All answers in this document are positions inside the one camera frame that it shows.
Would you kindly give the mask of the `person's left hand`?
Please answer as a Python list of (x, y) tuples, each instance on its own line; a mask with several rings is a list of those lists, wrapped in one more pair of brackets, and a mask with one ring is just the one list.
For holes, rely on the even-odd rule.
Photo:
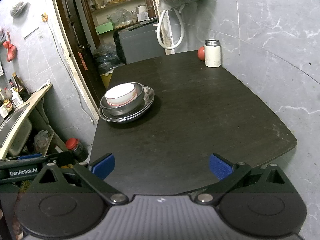
[(18, 193), (1, 193), (1, 239), (22, 239), (23, 231), (15, 213)]

